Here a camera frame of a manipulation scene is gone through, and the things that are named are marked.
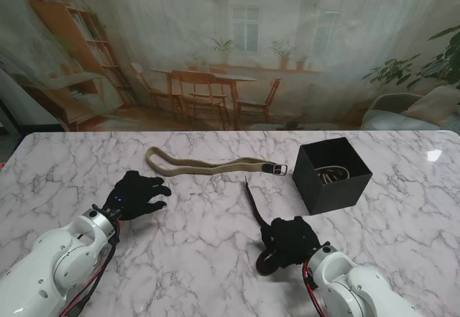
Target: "khaki fabric belt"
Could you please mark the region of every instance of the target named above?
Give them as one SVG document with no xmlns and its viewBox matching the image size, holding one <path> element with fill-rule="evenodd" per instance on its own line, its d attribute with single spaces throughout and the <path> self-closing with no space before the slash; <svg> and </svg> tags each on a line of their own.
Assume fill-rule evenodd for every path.
<svg viewBox="0 0 460 317">
<path fill-rule="evenodd" d="M 173 169 L 166 169 L 155 164 L 150 157 L 159 155 L 170 164 L 181 166 Z M 241 157 L 236 160 L 225 162 L 223 164 L 211 164 L 194 159 L 176 159 L 163 152 L 158 147 L 150 147 L 145 153 L 147 164 L 157 173 L 166 177 L 174 175 L 216 175 L 218 173 L 247 171 L 247 172 L 266 172 L 273 175 L 286 175 L 288 172 L 287 165 L 278 165 L 274 162 L 257 159 L 255 157 Z"/>
</svg>

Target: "metal buckle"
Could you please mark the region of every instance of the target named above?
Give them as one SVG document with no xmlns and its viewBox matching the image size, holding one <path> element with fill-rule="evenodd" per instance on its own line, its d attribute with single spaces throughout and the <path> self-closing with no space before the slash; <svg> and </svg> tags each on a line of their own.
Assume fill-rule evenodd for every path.
<svg viewBox="0 0 460 317">
<path fill-rule="evenodd" d="M 272 173 L 274 175 L 286 175 L 286 173 L 288 173 L 288 166 L 274 164 Z"/>
</svg>

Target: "black square box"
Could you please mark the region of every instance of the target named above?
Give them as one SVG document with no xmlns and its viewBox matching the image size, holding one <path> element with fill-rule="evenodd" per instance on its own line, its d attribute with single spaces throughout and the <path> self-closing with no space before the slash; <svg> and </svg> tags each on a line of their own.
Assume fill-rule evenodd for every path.
<svg viewBox="0 0 460 317">
<path fill-rule="evenodd" d="M 350 178 L 323 184 L 316 169 L 325 166 L 345 167 Z M 372 172 L 345 137 L 300 146 L 293 173 L 310 215 L 356 205 L 371 177 Z"/>
</svg>

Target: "wooden chair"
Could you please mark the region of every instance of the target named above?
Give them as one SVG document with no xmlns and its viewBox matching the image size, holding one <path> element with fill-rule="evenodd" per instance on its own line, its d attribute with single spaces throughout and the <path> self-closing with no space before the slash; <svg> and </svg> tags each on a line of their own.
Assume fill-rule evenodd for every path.
<svg viewBox="0 0 460 317">
<path fill-rule="evenodd" d="M 190 67 L 189 70 L 191 71 L 198 71 L 196 67 Z M 227 72 L 224 69 L 214 69 L 214 68 L 209 68 L 210 73 L 216 73 L 216 74 L 227 74 Z M 202 94 L 202 93 L 196 93 L 196 85 L 193 85 L 193 93 L 190 93 L 191 96 L 197 96 L 199 98 L 209 98 L 208 94 Z M 225 99 L 227 95 L 224 94 L 224 85 L 221 84 L 221 94 L 214 94 L 213 97 L 215 99 L 221 99 L 222 104 L 224 106 L 224 111 L 225 115 L 227 117 L 227 122 L 230 124 L 230 117 L 229 117 L 229 110 L 227 109 L 227 104 L 225 102 Z M 196 107 L 193 108 L 193 113 L 196 118 Z"/>
<path fill-rule="evenodd" d="M 262 109 L 265 115 L 265 121 L 270 123 L 270 111 L 269 107 L 272 104 L 273 98 L 275 97 L 276 90 L 280 86 L 281 78 L 273 78 L 270 82 L 270 93 L 268 93 L 267 100 L 264 103 L 258 101 L 251 101 L 251 100 L 236 100 L 236 105 L 238 106 L 238 114 L 240 115 L 242 112 L 242 107 L 253 107 L 256 109 Z"/>
<path fill-rule="evenodd" d="M 144 77 L 144 69 L 138 64 L 138 63 L 130 63 L 131 69 L 133 73 L 136 75 L 137 80 L 144 86 L 144 88 L 149 92 L 150 98 L 152 99 L 152 112 L 155 114 L 155 108 L 157 110 L 160 110 L 160 107 L 158 105 L 158 98 L 162 99 L 167 99 L 169 96 L 167 93 L 163 93 L 160 91 L 154 90 L 152 87 L 149 86 L 149 83 Z M 177 104 L 180 107 L 180 102 L 179 102 L 179 95 L 178 94 L 173 94 L 172 98 L 174 99 L 175 104 Z M 175 119 L 175 110 L 172 108 L 172 114 Z"/>
<path fill-rule="evenodd" d="M 191 72 L 186 70 L 173 70 L 171 72 L 172 78 L 179 81 L 180 86 L 180 101 L 184 104 L 184 109 L 188 120 L 190 121 L 190 111 L 189 106 L 192 105 L 194 108 L 196 106 L 203 106 L 211 108 L 212 112 L 218 112 L 220 116 L 222 129 L 225 129 L 224 117 L 222 115 L 222 99 L 215 98 L 213 95 L 212 84 L 216 83 L 216 76 L 211 73 L 201 73 L 201 72 Z M 206 94 L 206 97 L 189 97 L 184 95 L 183 83 L 191 83 L 193 85 L 208 85 L 209 94 Z"/>
</svg>

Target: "bookshelf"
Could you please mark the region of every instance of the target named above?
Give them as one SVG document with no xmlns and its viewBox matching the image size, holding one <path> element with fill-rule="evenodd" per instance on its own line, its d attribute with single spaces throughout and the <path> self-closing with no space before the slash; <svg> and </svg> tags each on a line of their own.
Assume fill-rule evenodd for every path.
<svg viewBox="0 0 460 317">
<path fill-rule="evenodd" d="M 84 71 L 106 76 L 124 105 L 138 104 L 96 14 L 59 3 L 30 0 L 30 4 L 51 32 L 71 47 L 70 54 Z"/>
</svg>

